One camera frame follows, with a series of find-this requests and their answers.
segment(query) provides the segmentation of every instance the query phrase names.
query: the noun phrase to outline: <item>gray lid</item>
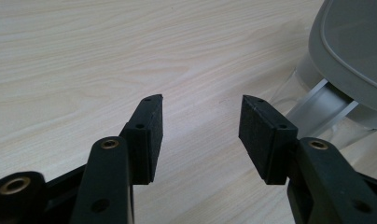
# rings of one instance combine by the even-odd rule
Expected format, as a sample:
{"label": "gray lid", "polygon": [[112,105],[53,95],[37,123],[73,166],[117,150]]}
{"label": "gray lid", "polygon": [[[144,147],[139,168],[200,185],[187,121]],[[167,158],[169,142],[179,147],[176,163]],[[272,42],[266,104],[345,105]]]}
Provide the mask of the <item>gray lid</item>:
{"label": "gray lid", "polygon": [[377,110],[377,1],[325,1],[309,51],[319,73],[360,104]]}

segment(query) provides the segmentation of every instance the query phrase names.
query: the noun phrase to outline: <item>screw hole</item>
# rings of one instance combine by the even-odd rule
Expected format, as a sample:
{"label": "screw hole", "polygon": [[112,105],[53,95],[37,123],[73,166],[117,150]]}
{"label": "screw hole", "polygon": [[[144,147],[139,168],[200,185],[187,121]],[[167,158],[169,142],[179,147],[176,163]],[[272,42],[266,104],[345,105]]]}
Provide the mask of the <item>screw hole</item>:
{"label": "screw hole", "polygon": [[116,140],[112,140],[112,139],[108,139],[108,140],[105,140],[105,141],[101,144],[101,147],[102,147],[103,149],[110,149],[110,148],[116,147],[118,144],[119,144],[118,141],[116,141]]}
{"label": "screw hole", "polygon": [[26,187],[28,187],[30,183],[31,179],[26,176],[12,179],[0,188],[0,194],[10,195],[18,193],[23,189],[26,189]]}
{"label": "screw hole", "polygon": [[92,204],[91,211],[94,213],[101,213],[106,210],[110,205],[109,200],[107,199],[100,199]]}
{"label": "screw hole", "polygon": [[328,145],[319,141],[311,141],[309,144],[311,147],[316,148],[316,149],[322,149],[322,150],[328,149]]}
{"label": "screw hole", "polygon": [[360,212],[371,213],[371,210],[372,210],[371,207],[368,204],[363,203],[360,200],[352,200],[352,204],[353,204],[354,208],[359,210]]}

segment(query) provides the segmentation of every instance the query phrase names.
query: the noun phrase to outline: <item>tabletop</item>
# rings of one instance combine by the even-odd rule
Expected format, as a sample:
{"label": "tabletop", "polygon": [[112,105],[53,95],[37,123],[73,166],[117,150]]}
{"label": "tabletop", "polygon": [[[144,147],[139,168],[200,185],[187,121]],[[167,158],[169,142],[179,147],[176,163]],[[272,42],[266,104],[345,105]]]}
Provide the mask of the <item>tabletop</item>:
{"label": "tabletop", "polygon": [[[0,1],[0,178],[49,181],[161,93],[155,181],[136,223],[293,223],[238,138],[243,94],[269,100],[307,51],[320,0]],[[344,148],[377,178],[377,133]]]}

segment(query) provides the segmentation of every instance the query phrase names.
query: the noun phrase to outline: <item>black metal bracket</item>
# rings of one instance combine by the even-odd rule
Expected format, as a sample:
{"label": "black metal bracket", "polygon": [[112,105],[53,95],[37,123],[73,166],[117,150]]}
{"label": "black metal bracket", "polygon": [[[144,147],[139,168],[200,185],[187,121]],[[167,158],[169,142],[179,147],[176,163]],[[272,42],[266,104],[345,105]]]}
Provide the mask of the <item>black metal bracket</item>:
{"label": "black metal bracket", "polygon": [[162,135],[162,96],[149,96],[86,165],[47,184],[37,172],[0,179],[0,223],[134,223],[133,185],[154,180]]}
{"label": "black metal bracket", "polygon": [[245,95],[239,137],[268,185],[284,185],[297,223],[377,223],[377,180],[358,174],[331,143],[297,139],[297,128]]}

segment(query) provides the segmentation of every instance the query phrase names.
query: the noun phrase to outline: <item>wooden table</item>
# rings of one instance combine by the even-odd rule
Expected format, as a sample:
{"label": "wooden table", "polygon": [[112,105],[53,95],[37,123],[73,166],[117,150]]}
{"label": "wooden table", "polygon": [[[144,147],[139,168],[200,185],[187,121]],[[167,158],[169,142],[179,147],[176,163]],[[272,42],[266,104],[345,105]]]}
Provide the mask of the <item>wooden table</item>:
{"label": "wooden table", "polygon": [[[320,0],[0,1],[0,178],[86,162],[139,101],[164,96],[156,180],[136,223],[292,223],[238,139],[243,94],[269,100],[305,53]],[[343,150],[377,177],[377,133]]]}

